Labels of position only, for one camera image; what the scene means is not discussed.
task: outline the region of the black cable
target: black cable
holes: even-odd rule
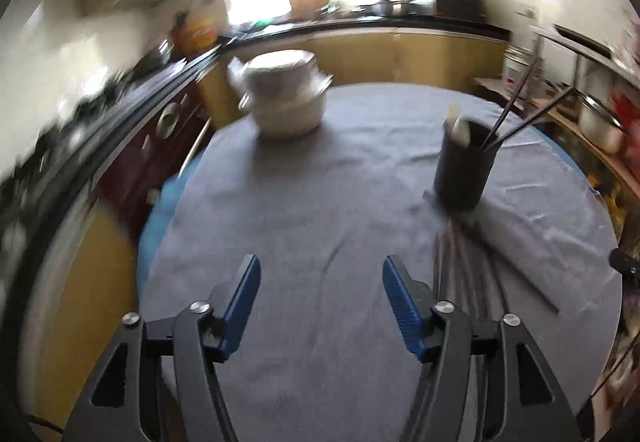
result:
[[[53,424],[53,422],[49,422],[48,420],[44,420],[43,418],[36,417],[35,415],[25,415],[24,419],[29,424],[37,424],[38,426],[46,427],[61,435],[65,434],[65,431],[60,426],[56,426],[55,424]]]
[[[631,352],[631,350],[636,346],[636,343],[638,341],[638,337],[640,336],[640,331],[638,333],[636,333],[636,335],[634,336],[634,338],[631,340],[631,343],[629,344],[628,348],[626,349],[625,354],[620,358],[620,360],[613,366],[613,368],[611,368],[611,371],[609,372],[609,374],[607,375],[607,377],[604,378],[604,380],[600,383],[600,385],[595,389],[595,391],[593,393],[591,393],[591,395],[589,396],[589,398],[587,399],[587,402],[590,401],[593,397],[595,397],[598,392],[602,389],[602,387],[607,383],[607,380],[609,380],[609,377],[611,377],[611,375],[613,375],[613,373],[618,369],[618,367],[620,366],[620,364],[622,364],[622,361],[624,361],[626,359],[626,356],[628,356],[629,352]]]

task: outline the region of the metal screw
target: metal screw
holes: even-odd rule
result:
[[[124,314],[124,316],[122,316],[123,324],[125,324],[128,327],[132,327],[138,321],[140,321],[140,316],[135,312],[127,312],[126,314]]]
[[[516,327],[520,324],[520,318],[516,314],[507,314],[502,320],[510,327]]]
[[[453,306],[453,303],[449,303],[448,301],[438,301],[435,308],[438,312],[450,314],[455,307]]]
[[[191,312],[193,312],[194,314],[204,314],[207,310],[209,310],[210,307],[211,305],[209,305],[209,303],[207,303],[206,301],[196,301],[189,305],[189,310],[191,310]]]

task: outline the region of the cabinet door handle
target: cabinet door handle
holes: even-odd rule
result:
[[[205,122],[202,130],[200,131],[198,137],[196,138],[196,141],[193,143],[193,146],[191,146],[191,149],[189,150],[189,153],[187,154],[187,158],[184,159],[184,162],[182,163],[182,167],[180,168],[180,172],[178,172],[178,178],[180,178],[182,176],[182,173],[186,169],[187,165],[189,165],[189,162],[191,162],[191,160],[193,160],[193,157],[195,156],[196,151],[200,147],[200,144],[202,144],[202,141],[204,140],[204,137],[207,134],[207,130],[209,129],[210,125],[211,125],[211,119],[209,119],[209,120],[207,120],[207,122]]]
[[[169,138],[178,125],[178,119],[180,118],[180,105],[175,102],[168,104],[162,111],[162,115],[158,119],[158,125],[156,125],[156,135],[159,138]]]
[[[149,158],[153,146],[154,145],[153,142],[151,142],[151,137],[149,135],[145,136],[145,141],[142,142],[142,147],[140,148],[140,151],[142,152],[142,158],[144,160],[147,160]]]

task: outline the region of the metal pot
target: metal pot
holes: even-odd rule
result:
[[[615,155],[622,148],[627,133],[620,119],[597,98],[582,94],[578,127],[582,134],[609,155]]]

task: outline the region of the bowl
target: bowl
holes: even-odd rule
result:
[[[291,12],[294,16],[315,14],[331,0],[289,0]]]
[[[265,138],[297,138],[311,133],[322,121],[326,107],[326,90],[311,99],[284,107],[254,110],[252,118]]]

